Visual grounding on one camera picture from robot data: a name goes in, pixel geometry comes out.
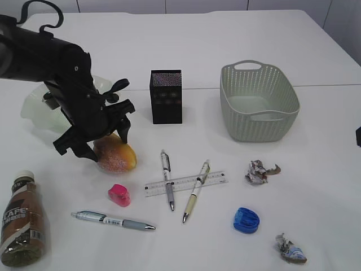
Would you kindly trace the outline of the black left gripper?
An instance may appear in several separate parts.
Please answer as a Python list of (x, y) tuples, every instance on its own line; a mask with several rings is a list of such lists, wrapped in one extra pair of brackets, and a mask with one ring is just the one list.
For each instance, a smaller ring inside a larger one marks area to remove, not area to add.
[(131, 122), (126, 116), (135, 112), (129, 99), (119, 101), (116, 94), (129, 85), (126, 78), (116, 81), (109, 91), (101, 94), (90, 80), (88, 84), (61, 80), (58, 83), (45, 82), (48, 88), (46, 99), (53, 98), (71, 127), (53, 145), (61, 155), (71, 149), (78, 158), (98, 162), (98, 157), (88, 145), (89, 142), (117, 132), (127, 144)]

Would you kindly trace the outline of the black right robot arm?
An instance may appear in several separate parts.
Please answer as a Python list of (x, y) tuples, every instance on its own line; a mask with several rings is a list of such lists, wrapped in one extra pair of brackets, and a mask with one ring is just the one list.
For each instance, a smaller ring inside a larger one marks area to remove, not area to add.
[(355, 131), (355, 136), (356, 136), (356, 144), (361, 147), (361, 127), (359, 127), (356, 131)]

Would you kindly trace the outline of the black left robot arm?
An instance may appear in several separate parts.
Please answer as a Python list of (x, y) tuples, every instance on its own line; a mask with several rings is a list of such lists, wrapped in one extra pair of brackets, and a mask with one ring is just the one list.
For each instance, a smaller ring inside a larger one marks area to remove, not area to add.
[(1, 78), (43, 82), (71, 127), (53, 142), (59, 154), (71, 149), (78, 158), (98, 161), (89, 142), (118, 132), (127, 143), (135, 111), (130, 100), (120, 101), (117, 91), (129, 81), (118, 80), (101, 94), (91, 75), (91, 56), (80, 46), (55, 38), (50, 32), (18, 27), (15, 18), (1, 15)]

